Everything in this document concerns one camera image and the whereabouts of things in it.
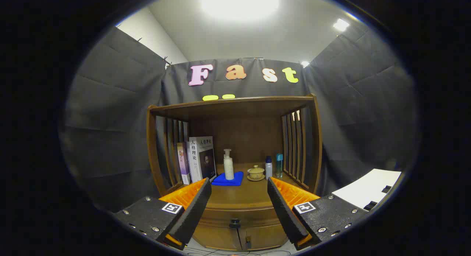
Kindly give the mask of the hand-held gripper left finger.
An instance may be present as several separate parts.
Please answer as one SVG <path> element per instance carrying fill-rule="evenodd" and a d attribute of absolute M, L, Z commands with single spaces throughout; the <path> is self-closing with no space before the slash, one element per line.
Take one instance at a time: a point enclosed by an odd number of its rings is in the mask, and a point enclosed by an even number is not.
<path fill-rule="evenodd" d="M 158 199 L 143 197 L 112 218 L 148 240 L 183 250 L 190 242 L 212 193 L 209 178 Z"/>

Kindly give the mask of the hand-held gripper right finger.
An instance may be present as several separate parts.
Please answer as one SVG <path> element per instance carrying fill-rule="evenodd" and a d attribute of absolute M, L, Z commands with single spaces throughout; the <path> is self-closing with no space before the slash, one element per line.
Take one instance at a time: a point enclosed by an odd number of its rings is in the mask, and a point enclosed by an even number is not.
<path fill-rule="evenodd" d="M 319 197 L 273 177 L 268 179 L 267 192 L 289 242 L 297 250 L 343 234 L 368 213 L 335 194 Z"/>

